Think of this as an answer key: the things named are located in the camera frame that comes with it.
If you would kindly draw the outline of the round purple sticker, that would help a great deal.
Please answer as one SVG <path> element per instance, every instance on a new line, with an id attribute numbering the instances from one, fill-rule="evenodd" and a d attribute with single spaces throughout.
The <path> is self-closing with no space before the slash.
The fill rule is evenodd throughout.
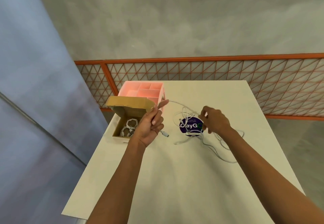
<path id="1" fill-rule="evenodd" d="M 186 136 L 200 136 L 203 133 L 203 122 L 199 118 L 185 117 L 179 119 L 180 131 Z"/>

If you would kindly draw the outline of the open brown cardboard box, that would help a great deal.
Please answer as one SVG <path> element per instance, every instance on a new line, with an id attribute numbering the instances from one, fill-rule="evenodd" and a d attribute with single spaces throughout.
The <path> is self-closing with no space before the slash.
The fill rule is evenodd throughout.
<path id="1" fill-rule="evenodd" d="M 107 106 L 115 113 L 109 123 L 108 135 L 116 143 L 128 143 L 142 117 L 155 103 L 142 97 L 111 96 Z"/>

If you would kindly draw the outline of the person's right forearm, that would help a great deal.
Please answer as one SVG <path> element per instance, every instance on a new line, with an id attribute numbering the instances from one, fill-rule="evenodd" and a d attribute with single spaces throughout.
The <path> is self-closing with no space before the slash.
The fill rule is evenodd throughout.
<path id="1" fill-rule="evenodd" d="M 257 153 L 231 126 L 218 134 L 229 146 L 275 224 L 324 224 L 324 212 Z"/>

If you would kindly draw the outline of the orange metal mesh railing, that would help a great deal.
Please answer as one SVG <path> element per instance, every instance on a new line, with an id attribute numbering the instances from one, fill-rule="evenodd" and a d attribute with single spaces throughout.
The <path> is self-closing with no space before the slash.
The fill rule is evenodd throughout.
<path id="1" fill-rule="evenodd" d="M 267 118 L 324 121 L 324 53 L 75 61 L 102 111 L 126 81 L 245 80 Z"/>

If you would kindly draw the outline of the person's right hand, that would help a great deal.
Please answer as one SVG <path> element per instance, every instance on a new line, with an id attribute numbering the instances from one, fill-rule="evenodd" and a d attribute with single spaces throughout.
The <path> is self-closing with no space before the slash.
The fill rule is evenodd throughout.
<path id="1" fill-rule="evenodd" d="M 212 129 L 212 132 L 218 134 L 222 139 L 235 132 L 231 127 L 229 120 L 221 110 L 204 106 L 198 118 L 202 120 L 203 123 L 205 122 L 208 124 Z"/>

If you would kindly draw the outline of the pink plastic organizer tray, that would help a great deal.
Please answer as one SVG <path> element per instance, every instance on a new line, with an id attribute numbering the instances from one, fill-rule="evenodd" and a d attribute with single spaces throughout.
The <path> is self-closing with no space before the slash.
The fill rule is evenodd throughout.
<path id="1" fill-rule="evenodd" d="M 166 100 L 164 83 L 159 81 L 125 81 L 118 96 L 147 98 L 157 105 Z"/>

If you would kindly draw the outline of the person's left hand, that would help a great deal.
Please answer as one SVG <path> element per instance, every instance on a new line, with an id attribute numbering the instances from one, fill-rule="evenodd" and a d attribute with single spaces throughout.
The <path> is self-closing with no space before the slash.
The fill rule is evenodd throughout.
<path id="1" fill-rule="evenodd" d="M 162 111 L 160 109 L 166 106 L 168 103 L 169 100 L 164 100 L 157 105 L 158 113 L 153 120 L 146 120 L 146 114 L 142 117 L 137 128 L 135 129 L 133 136 L 129 140 L 129 144 L 140 143 L 147 147 L 154 141 L 159 132 L 164 128 L 164 118 L 162 117 Z"/>

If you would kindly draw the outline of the person's left forearm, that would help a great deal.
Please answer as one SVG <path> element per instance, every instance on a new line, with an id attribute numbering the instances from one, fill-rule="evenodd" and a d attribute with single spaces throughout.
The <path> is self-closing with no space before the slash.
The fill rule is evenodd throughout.
<path id="1" fill-rule="evenodd" d="M 147 143 L 132 137 L 86 224 L 127 224 Z"/>

